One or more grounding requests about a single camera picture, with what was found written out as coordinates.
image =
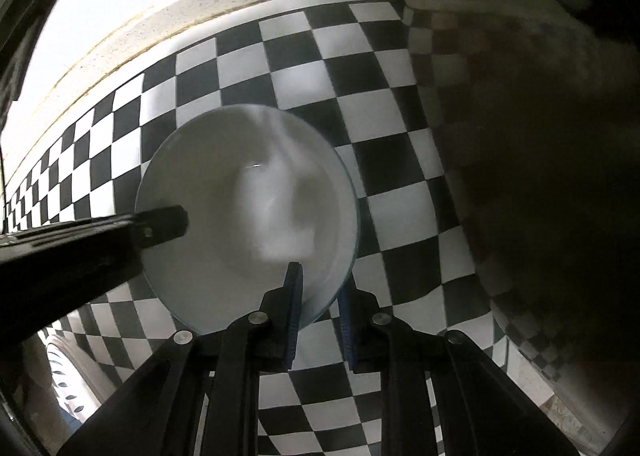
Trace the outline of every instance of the bolt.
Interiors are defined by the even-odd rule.
[[[462,344],[465,341],[465,335],[458,330],[452,330],[447,332],[447,340],[451,344]]]
[[[386,326],[391,322],[391,319],[391,315],[384,312],[375,313],[373,314],[373,317],[371,317],[373,324],[377,324],[378,326]]]
[[[193,333],[188,330],[181,330],[174,334],[176,344],[189,344],[193,340]]]
[[[249,315],[249,322],[251,324],[264,324],[269,320],[269,316],[263,311],[254,311]]]

